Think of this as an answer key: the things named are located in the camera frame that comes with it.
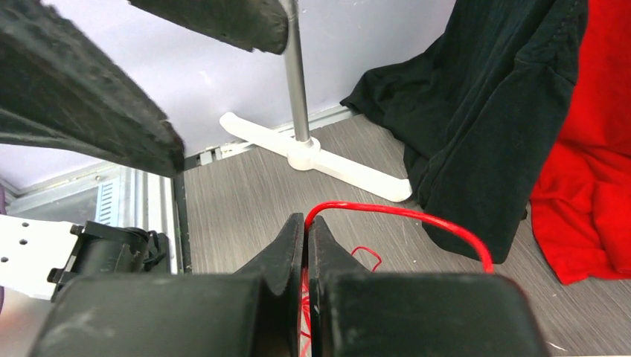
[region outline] wood-grain floor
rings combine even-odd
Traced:
[[[358,116],[314,131],[322,147],[405,177],[403,146]],[[275,237],[290,213],[327,200],[391,205],[318,172],[294,171],[286,159],[254,149],[185,173],[193,273],[233,272]],[[402,204],[415,208],[413,202]],[[420,224],[375,213],[322,214],[346,249],[366,245],[384,259],[380,271],[479,271],[479,263],[437,248]],[[358,254],[366,266],[374,261]],[[497,272],[530,298],[553,356],[631,354],[631,280],[590,279],[562,286],[524,221]]]

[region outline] metal pole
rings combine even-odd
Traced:
[[[292,104],[295,139],[308,142],[309,117],[307,114],[307,95],[304,90],[304,70],[300,46],[300,27],[298,26],[298,0],[281,0],[289,17],[289,38],[285,50],[285,70],[289,86],[289,101]]]

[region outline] red cord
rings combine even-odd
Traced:
[[[491,254],[487,246],[475,236],[475,234],[469,232],[468,230],[462,228],[459,225],[446,221],[444,219],[438,218],[436,216],[432,216],[431,214],[417,212],[415,210],[408,210],[405,208],[399,207],[390,207],[383,205],[371,205],[368,203],[355,203],[355,202],[343,202],[343,201],[328,201],[322,202],[321,204],[315,206],[309,214],[307,214],[307,218],[304,220],[304,229],[305,232],[309,231],[309,227],[313,223],[313,220],[318,215],[318,213],[323,210],[327,210],[330,208],[339,208],[342,210],[362,210],[364,212],[379,212],[379,213],[387,213],[387,214],[395,214],[398,216],[405,216],[409,218],[419,219],[425,223],[429,223],[430,225],[435,225],[436,227],[442,228],[445,231],[451,232],[454,235],[460,237],[463,241],[469,243],[471,247],[475,250],[480,257],[480,261],[482,262],[482,266],[484,268],[485,273],[493,273],[493,261],[491,260]]]
[[[475,250],[475,252],[480,257],[480,261],[482,262],[482,266],[484,268],[484,272],[488,274],[493,273],[493,261],[491,260],[491,254],[487,246],[475,236],[475,234],[469,232],[467,229],[462,228],[459,225],[455,225],[449,221],[444,219],[440,219],[436,216],[432,216],[431,214],[417,212],[415,210],[407,210],[405,208],[399,207],[390,207],[383,205],[371,205],[367,203],[355,203],[355,202],[343,202],[343,201],[328,201],[322,202],[321,204],[315,206],[309,214],[307,214],[307,218],[304,220],[304,231],[305,234],[309,232],[309,227],[313,223],[313,220],[318,215],[318,213],[323,210],[330,208],[339,208],[342,210],[361,210],[364,212],[379,212],[379,213],[387,213],[394,214],[398,216],[405,216],[409,218],[419,219],[425,223],[429,223],[430,225],[434,225],[436,227],[442,228],[445,231],[451,232],[454,235],[460,237],[463,241],[469,243]],[[371,271],[377,270],[377,267],[381,265],[382,259],[381,257],[372,249],[360,245],[353,249],[350,255],[354,255],[358,250],[367,251],[370,254],[373,254],[374,257],[377,258],[377,264],[375,264]],[[310,301],[309,301],[309,286],[307,285],[307,281],[309,281],[309,275],[307,273],[307,269],[303,269],[302,271],[302,293],[303,296],[301,299],[301,310],[302,315],[304,317],[305,324],[307,325],[307,329],[309,333],[300,331],[302,336],[307,337],[309,340],[306,342],[302,350],[300,351],[300,357],[305,357],[311,345],[311,318],[310,318]]]

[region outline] tangled red wire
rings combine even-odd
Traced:
[[[469,232],[467,229],[462,228],[459,225],[446,221],[444,219],[440,219],[436,216],[432,216],[427,213],[417,212],[415,210],[408,210],[405,208],[399,207],[390,207],[384,205],[372,205],[368,203],[355,203],[355,202],[344,202],[344,201],[328,201],[322,202],[319,205],[316,205],[311,211],[307,214],[307,218],[304,220],[304,232],[308,234],[309,227],[313,223],[313,220],[318,215],[318,213],[323,210],[330,208],[338,208],[342,210],[360,210],[364,212],[379,212],[379,213],[387,213],[394,214],[397,216],[404,216],[414,219],[419,219],[422,222],[429,223],[430,225],[434,225],[436,227],[442,228],[445,231],[451,232],[454,235],[460,237],[463,241],[467,242],[471,247],[475,250],[475,252],[480,257],[480,261],[482,262],[482,266],[485,273],[492,274],[493,273],[493,261],[491,260],[491,254],[487,246],[475,236],[475,234]],[[377,258],[377,264],[373,266],[372,271],[375,271],[377,267],[381,264],[381,257],[372,249],[358,246],[350,253],[354,255],[358,250],[364,250],[368,253],[373,254]],[[300,331],[302,336],[305,336],[309,339],[307,343],[302,348],[300,353],[301,357],[307,355],[307,351],[311,345],[311,317],[310,317],[310,302],[309,302],[309,286],[307,285],[307,281],[309,281],[309,275],[306,269],[302,271],[302,294],[304,295],[301,300],[301,310],[302,315],[307,325],[307,329],[309,332]]]

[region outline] red garment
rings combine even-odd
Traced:
[[[567,121],[531,197],[563,284],[631,278],[631,0],[591,0]]]

